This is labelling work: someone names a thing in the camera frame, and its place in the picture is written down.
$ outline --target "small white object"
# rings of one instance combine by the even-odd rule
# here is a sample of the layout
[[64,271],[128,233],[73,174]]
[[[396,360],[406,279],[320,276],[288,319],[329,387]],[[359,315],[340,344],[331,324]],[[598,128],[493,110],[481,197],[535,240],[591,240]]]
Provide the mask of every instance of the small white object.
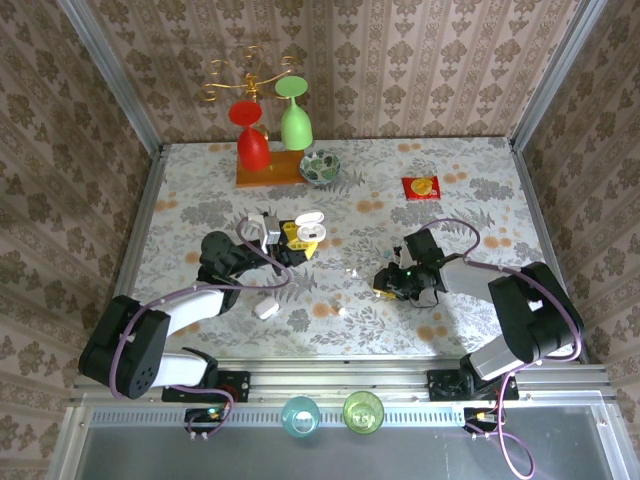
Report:
[[302,225],[322,223],[324,220],[324,213],[320,210],[312,210],[310,212],[301,213],[296,217],[296,225],[301,227]]
[[324,213],[320,210],[305,212],[296,217],[298,225],[297,237],[303,242],[321,242],[327,236],[327,229],[320,225],[324,220]]
[[260,320],[266,320],[278,310],[280,310],[280,304],[273,297],[267,297],[253,307],[253,313],[255,313]]

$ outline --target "wooden stand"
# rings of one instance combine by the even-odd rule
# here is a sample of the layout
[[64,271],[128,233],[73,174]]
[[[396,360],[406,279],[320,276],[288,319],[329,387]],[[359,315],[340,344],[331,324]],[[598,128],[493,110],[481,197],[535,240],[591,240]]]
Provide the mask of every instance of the wooden stand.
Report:
[[255,172],[240,165],[240,159],[238,159],[236,187],[269,187],[304,183],[306,180],[300,174],[302,157],[304,157],[302,150],[271,152],[271,165]]

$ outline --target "metal frame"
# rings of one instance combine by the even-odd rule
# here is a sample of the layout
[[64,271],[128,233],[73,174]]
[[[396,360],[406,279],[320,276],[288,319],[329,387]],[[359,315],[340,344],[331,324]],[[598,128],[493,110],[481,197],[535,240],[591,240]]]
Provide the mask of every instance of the metal frame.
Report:
[[60,0],[60,6],[78,32],[80,40],[87,47],[91,58],[138,134],[144,148],[149,155],[155,155],[162,145],[160,136],[147,115],[142,99],[129,82],[122,65],[109,46],[109,41],[93,16],[88,2]]
[[529,175],[527,165],[524,162],[522,151],[516,146],[511,145],[511,154],[513,156],[513,163],[515,164],[516,170],[518,171],[518,177],[520,177],[520,183],[522,185],[524,197],[527,200],[527,205],[529,205],[529,212],[531,213],[531,218],[533,219],[533,226],[536,229],[538,239],[540,240],[540,248],[542,249],[544,260],[547,265],[549,265],[549,268],[560,282],[560,285],[562,285],[562,288],[566,291],[567,286],[565,285],[564,279],[562,278],[560,264],[558,263],[558,258],[556,257],[555,251],[553,250],[551,237],[549,236],[549,231],[547,230],[547,225],[544,221],[542,210],[540,209],[540,203],[538,202],[538,197],[536,196],[535,189],[533,188],[533,183],[531,182],[531,176]]
[[[116,286],[118,294],[128,294],[133,290],[153,215],[153,206],[164,176],[168,152],[169,148],[165,148],[152,165]],[[557,261],[550,247],[551,243],[540,207],[522,156],[517,150],[514,152],[514,162],[531,208],[536,231],[543,245],[545,259],[558,275]],[[249,402],[237,409],[241,414],[277,411],[282,408],[287,399],[296,395],[307,395],[313,398],[321,411],[327,415],[338,414],[344,399],[357,390],[373,391],[390,411],[408,412],[409,415],[425,413],[436,407],[436,404],[429,402],[425,372],[431,369],[457,367],[458,361],[454,358],[434,359],[410,355],[385,356],[382,360],[379,356],[363,356],[357,359],[354,357],[220,359],[222,369],[247,370],[252,373]],[[615,392],[611,388],[603,366],[545,363],[518,373],[516,380],[521,400],[506,402],[507,408],[591,406],[594,421],[599,422],[600,440],[615,478],[640,480],[636,456],[626,433],[620,410],[615,403]],[[486,401],[438,402],[437,407],[458,408],[461,405],[487,407],[492,404]],[[86,377],[78,378],[71,394],[70,407],[67,409],[61,427],[47,478],[52,480],[75,478],[87,431],[96,412],[116,408],[121,412],[146,411],[149,412],[149,415],[144,417],[147,418],[146,424],[152,426],[154,418],[161,418],[159,415],[161,412],[166,412],[167,409],[183,411],[187,406],[192,408],[208,405],[162,403],[159,389],[147,393],[136,401],[117,400],[111,396],[106,387]],[[405,424],[401,422],[396,426],[416,425],[412,425],[411,422],[405,422]]]
[[576,8],[567,31],[513,132],[516,150],[524,150],[531,139],[606,4],[607,0],[582,0]]
[[156,158],[151,164],[149,177],[147,178],[136,220],[131,230],[131,236],[129,237],[127,251],[122,260],[122,268],[120,269],[120,274],[118,275],[118,280],[116,281],[116,286],[113,291],[114,296],[130,295],[133,292],[136,277],[138,276],[138,268],[140,268],[140,262],[142,261],[144,244],[147,240],[147,233],[149,232],[149,225],[151,225],[151,219],[153,217],[153,209],[158,199],[162,180],[164,179],[164,170],[167,166],[170,150],[171,145],[163,147],[162,151],[156,154]]
[[[229,423],[230,428],[276,427],[277,412],[289,398],[296,395],[313,398],[324,414],[323,425],[332,427],[341,425],[339,415],[344,399],[357,390],[370,390],[378,395],[391,414],[388,420],[394,427],[400,428],[438,426],[427,424],[426,419],[420,423],[416,420],[420,414],[426,416],[434,411],[455,413],[460,407],[492,406],[492,403],[487,401],[429,402],[424,384],[426,370],[456,366],[457,362],[453,360],[434,359],[348,363],[337,360],[278,359],[220,363],[223,369],[243,369],[252,372],[249,402],[237,407],[238,417]],[[626,434],[620,410],[615,403],[615,392],[604,366],[549,363],[533,366],[518,373],[516,380],[520,400],[506,402],[506,408],[591,407],[614,478],[640,479],[636,456]],[[209,405],[161,403],[159,389],[136,401],[116,400],[106,387],[81,377],[72,392],[71,407],[61,428],[48,478],[75,478],[87,430],[91,427],[93,419],[96,421],[96,428],[117,427],[118,422],[122,422],[122,415],[128,424],[167,426],[176,424],[176,418],[182,418],[186,408],[207,406]],[[116,411],[120,417],[104,419],[105,412]]]

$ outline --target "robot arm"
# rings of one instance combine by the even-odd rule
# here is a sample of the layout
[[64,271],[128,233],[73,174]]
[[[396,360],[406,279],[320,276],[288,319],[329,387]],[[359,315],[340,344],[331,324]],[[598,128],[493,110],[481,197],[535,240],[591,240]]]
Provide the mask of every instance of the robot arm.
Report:
[[[432,376],[440,379],[434,382],[432,399],[478,398],[491,392],[502,374],[543,359],[574,341],[555,306],[518,276],[474,266],[460,254],[445,257],[428,229],[405,237],[405,242],[416,264],[402,269],[390,263],[375,276],[375,291],[400,300],[417,300],[428,288],[471,295],[493,303],[502,329],[502,335],[463,357],[459,370]],[[548,290],[582,334],[582,319],[547,265],[534,262],[522,267],[520,273]]]
[[[260,248],[284,267],[295,267],[307,261],[309,250],[295,248],[289,228],[293,222],[278,222],[275,217],[252,216],[250,223],[262,227],[261,240],[249,242]],[[235,245],[223,232],[209,233],[202,241],[198,270],[198,285],[239,285],[237,278],[247,270],[270,263],[264,255],[255,253],[247,245]],[[202,389],[218,388],[217,361],[193,349],[165,352],[166,338],[172,333],[205,318],[228,311],[235,304],[240,290],[199,290],[171,302],[147,310],[139,317],[120,356],[116,370],[116,389],[128,398],[144,395],[150,388],[182,385]],[[109,385],[109,375],[121,336],[133,316],[142,308],[140,303],[121,295],[108,304],[87,346],[80,356],[81,374],[103,385]],[[228,384],[229,372],[224,372]],[[248,372],[238,372],[248,378]],[[172,389],[163,392],[163,400],[175,400]],[[180,401],[188,401],[183,393]],[[206,401],[206,395],[196,396]]]

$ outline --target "white lid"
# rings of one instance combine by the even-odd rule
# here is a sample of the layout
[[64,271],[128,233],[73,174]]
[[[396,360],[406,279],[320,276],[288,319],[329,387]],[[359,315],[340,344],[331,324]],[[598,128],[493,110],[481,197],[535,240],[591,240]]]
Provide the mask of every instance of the white lid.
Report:
[[310,212],[301,213],[296,217],[296,225],[301,227],[302,225],[310,225],[314,223],[321,223],[324,220],[324,213],[320,210],[312,210]]

